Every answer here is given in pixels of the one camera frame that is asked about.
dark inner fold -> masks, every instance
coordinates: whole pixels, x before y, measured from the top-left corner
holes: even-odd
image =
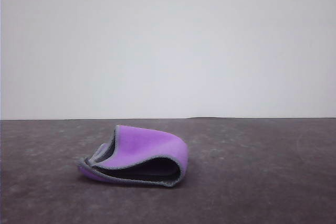
[[[177,163],[166,157],[156,157],[128,168],[104,169],[95,167],[95,169],[112,177],[153,182],[173,182],[181,174]]]

purple cloth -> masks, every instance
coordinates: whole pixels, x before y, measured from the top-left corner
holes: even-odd
[[[188,148],[162,131],[117,125],[110,143],[102,144],[79,170],[94,180],[123,184],[174,186],[185,175]]]

concrete floor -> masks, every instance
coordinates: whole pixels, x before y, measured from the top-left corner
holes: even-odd
[[[79,174],[116,124],[181,137],[182,183]],[[336,119],[1,121],[1,159],[1,223],[336,223]]]

folded microfiber cloth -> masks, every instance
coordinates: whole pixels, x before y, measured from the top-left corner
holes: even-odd
[[[179,137],[162,131],[117,125],[110,143],[79,170],[88,178],[118,184],[171,187],[180,182],[188,164],[188,148]]]

white backdrop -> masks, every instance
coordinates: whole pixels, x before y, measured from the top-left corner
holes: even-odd
[[[336,116],[336,0],[2,0],[2,119]]]

